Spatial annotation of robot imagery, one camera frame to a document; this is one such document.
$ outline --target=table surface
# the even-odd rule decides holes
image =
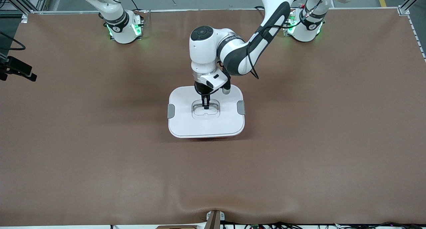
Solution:
[[[1,226],[202,221],[425,223],[426,70],[396,9],[330,10],[310,43],[277,36],[234,77],[246,126],[233,138],[168,130],[192,85],[192,29],[250,38],[258,11],[146,15],[143,40],[108,39],[97,15],[30,15],[12,55],[32,83],[0,84]]]

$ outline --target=brown table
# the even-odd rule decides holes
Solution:
[[[396,9],[331,10],[310,43],[277,37],[260,80],[234,77],[246,127],[185,140],[169,94],[192,85],[192,29],[248,39],[257,11],[161,12],[108,39],[97,15],[30,15],[16,38],[38,80],[0,84],[0,225],[426,223],[426,67]]]

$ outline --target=black device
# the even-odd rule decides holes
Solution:
[[[30,65],[12,56],[8,56],[6,60],[0,59],[0,80],[2,81],[6,81],[8,74],[15,74],[35,82],[37,75],[31,70]]]

